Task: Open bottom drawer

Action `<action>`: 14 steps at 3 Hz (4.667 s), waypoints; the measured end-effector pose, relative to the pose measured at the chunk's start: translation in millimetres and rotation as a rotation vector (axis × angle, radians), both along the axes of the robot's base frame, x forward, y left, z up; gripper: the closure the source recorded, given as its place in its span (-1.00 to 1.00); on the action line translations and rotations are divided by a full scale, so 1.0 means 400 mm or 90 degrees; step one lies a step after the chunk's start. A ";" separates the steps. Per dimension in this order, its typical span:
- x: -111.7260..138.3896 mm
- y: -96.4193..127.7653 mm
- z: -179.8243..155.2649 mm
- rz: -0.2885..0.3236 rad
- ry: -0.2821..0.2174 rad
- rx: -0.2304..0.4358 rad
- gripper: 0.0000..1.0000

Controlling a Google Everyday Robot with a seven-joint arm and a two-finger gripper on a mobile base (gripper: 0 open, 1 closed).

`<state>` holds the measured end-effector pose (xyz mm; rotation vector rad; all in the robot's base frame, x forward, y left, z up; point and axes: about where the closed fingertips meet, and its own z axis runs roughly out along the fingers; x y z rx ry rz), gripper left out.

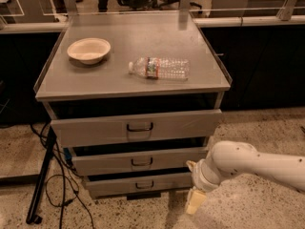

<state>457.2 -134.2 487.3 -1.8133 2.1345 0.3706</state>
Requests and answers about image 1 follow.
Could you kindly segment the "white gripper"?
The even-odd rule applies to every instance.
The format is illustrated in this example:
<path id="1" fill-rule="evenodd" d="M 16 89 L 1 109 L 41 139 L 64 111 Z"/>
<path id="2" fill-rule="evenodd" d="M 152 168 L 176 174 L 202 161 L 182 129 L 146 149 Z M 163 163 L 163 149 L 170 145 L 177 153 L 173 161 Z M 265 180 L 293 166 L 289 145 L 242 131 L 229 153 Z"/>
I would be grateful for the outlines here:
<path id="1" fill-rule="evenodd" d="M 186 165 L 192 172 L 193 185 L 197 188 L 189 191 L 185 205 L 185 212 L 193 215 L 206 199 L 204 192 L 211 192 L 219 187 L 221 175 L 209 158 L 200 159 L 198 162 L 187 160 Z"/>

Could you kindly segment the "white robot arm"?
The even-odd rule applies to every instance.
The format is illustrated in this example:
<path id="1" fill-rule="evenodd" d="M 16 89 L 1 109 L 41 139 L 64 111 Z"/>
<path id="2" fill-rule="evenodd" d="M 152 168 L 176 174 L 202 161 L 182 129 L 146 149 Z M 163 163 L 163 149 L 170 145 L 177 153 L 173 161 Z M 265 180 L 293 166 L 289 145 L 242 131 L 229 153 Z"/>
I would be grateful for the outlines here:
<path id="1" fill-rule="evenodd" d="M 185 212 L 193 215 L 206 194 L 218 188 L 227 179 L 241 174 L 264 177 L 275 183 L 305 192 L 305 157 L 261 153 L 245 142 L 219 141 L 207 156 L 195 162 L 186 162 L 192 173 Z"/>

